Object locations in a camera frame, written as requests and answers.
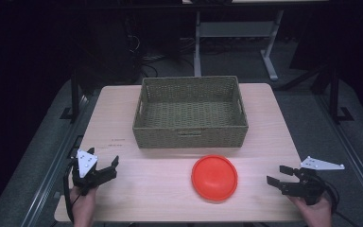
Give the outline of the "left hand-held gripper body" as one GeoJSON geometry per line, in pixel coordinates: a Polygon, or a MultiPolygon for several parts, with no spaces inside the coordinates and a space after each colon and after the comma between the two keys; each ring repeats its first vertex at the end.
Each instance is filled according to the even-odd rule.
{"type": "Polygon", "coordinates": [[[78,150],[77,161],[72,170],[73,185],[81,189],[81,195],[86,196],[90,189],[96,188],[117,176],[116,167],[108,166],[97,170],[98,157],[87,151],[78,150]]]}

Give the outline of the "black metal stand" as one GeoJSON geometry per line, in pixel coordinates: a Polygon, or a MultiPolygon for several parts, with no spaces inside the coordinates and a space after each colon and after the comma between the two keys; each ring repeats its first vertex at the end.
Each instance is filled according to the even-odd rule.
{"type": "Polygon", "coordinates": [[[329,93],[329,114],[336,124],[342,121],[353,121],[354,118],[346,107],[338,105],[339,97],[339,77],[337,69],[333,68],[330,74],[330,93],[329,93]]]}
{"type": "Polygon", "coordinates": [[[81,91],[79,88],[78,81],[78,70],[74,69],[71,73],[70,78],[71,85],[71,106],[66,107],[60,116],[60,119],[67,119],[71,124],[75,123],[78,119],[78,115],[80,113],[80,101],[81,101],[81,91]]]}

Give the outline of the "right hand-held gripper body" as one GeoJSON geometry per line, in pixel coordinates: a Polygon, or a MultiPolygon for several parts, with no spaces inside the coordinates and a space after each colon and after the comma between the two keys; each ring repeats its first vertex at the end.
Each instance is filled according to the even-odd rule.
{"type": "Polygon", "coordinates": [[[282,183],[283,190],[281,192],[283,195],[302,198],[307,205],[314,205],[319,202],[320,197],[326,192],[332,200],[332,205],[338,205],[338,192],[330,183],[323,180],[317,172],[323,170],[344,170],[344,164],[334,164],[307,156],[300,163],[300,167],[295,169],[296,172],[293,176],[297,177],[299,181],[297,183],[282,183]]]}

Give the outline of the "aluminium rail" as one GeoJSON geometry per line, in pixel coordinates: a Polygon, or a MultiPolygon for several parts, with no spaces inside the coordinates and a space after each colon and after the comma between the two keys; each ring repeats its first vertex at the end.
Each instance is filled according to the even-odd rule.
{"type": "Polygon", "coordinates": [[[328,109],[328,104],[326,100],[321,96],[315,96],[315,99],[320,106],[323,114],[331,125],[333,131],[337,135],[337,138],[340,144],[343,146],[345,154],[348,158],[348,161],[357,176],[357,179],[360,181],[363,187],[363,162],[360,160],[358,154],[356,153],[354,146],[349,141],[345,131],[341,128],[341,124],[339,121],[336,121],[330,114],[328,109]]]}
{"type": "Polygon", "coordinates": [[[43,177],[43,181],[36,190],[32,203],[30,204],[26,215],[21,223],[21,227],[36,227],[37,221],[41,212],[48,200],[52,188],[56,181],[62,182],[63,175],[61,174],[62,168],[67,161],[67,155],[75,148],[73,142],[78,140],[77,130],[80,119],[84,116],[85,108],[88,106],[89,100],[85,95],[76,100],[76,104],[72,108],[67,108],[65,112],[71,111],[68,115],[70,119],[70,126],[68,127],[59,148],[54,154],[53,160],[50,162],[50,167],[43,177]]]}

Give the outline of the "person's right hand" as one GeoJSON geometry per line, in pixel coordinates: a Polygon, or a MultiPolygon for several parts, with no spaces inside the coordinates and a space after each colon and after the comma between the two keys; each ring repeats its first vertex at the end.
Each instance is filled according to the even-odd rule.
{"type": "Polygon", "coordinates": [[[302,198],[288,198],[298,208],[308,227],[332,227],[332,206],[324,197],[314,205],[307,205],[302,198]]]}

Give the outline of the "green woven basket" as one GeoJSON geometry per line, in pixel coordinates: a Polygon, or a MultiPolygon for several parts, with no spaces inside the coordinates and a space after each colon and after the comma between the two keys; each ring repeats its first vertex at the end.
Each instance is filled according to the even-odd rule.
{"type": "Polygon", "coordinates": [[[139,148],[240,148],[248,128],[235,76],[146,78],[132,125],[139,148]]]}

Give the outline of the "orange plastic disc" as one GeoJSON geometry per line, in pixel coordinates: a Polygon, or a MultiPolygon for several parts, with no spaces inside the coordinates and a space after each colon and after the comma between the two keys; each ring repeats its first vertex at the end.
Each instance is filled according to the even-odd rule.
{"type": "Polygon", "coordinates": [[[225,201],[237,188],[238,174],[226,157],[206,155],[194,163],[191,182],[196,192],[204,199],[225,201]]]}

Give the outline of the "grey metal desk frame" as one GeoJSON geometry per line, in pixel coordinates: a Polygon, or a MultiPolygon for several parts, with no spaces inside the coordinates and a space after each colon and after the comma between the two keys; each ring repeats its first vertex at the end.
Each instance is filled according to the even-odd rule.
{"type": "Polygon", "coordinates": [[[268,38],[268,46],[260,51],[269,79],[276,81],[277,73],[270,58],[284,12],[279,10],[272,21],[203,22],[196,13],[194,76],[201,77],[200,41],[202,38],[268,38]]]}

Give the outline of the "person's left hand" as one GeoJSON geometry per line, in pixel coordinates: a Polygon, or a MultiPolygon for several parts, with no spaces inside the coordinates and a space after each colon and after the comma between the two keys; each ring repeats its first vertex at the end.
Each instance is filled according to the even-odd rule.
{"type": "Polygon", "coordinates": [[[74,227],[93,227],[97,187],[90,189],[86,196],[80,195],[81,189],[74,186],[70,191],[74,227]]]}

